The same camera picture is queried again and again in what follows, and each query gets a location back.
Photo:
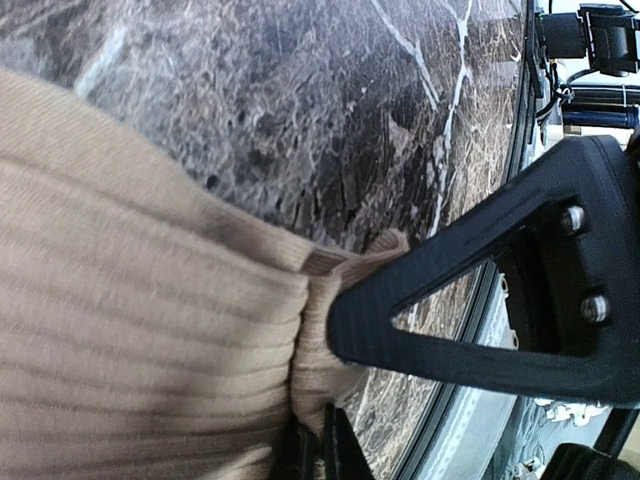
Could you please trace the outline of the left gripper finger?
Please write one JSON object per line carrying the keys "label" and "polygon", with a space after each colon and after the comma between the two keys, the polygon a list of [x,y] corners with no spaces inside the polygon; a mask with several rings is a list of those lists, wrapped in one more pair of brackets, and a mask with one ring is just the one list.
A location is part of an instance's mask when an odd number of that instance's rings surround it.
{"label": "left gripper finger", "polygon": [[297,418],[291,420],[276,450],[269,478],[371,480],[373,474],[345,411],[327,404],[320,435]]}

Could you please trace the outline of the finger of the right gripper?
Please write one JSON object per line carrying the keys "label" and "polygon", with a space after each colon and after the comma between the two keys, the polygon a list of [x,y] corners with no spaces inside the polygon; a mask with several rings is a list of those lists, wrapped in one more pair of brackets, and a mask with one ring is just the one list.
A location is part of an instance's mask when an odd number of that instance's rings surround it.
{"label": "finger of the right gripper", "polygon": [[[502,340],[452,340],[399,317],[479,266]],[[439,233],[341,293],[340,359],[447,384],[620,408],[639,404],[639,168],[611,136],[566,138]]]}

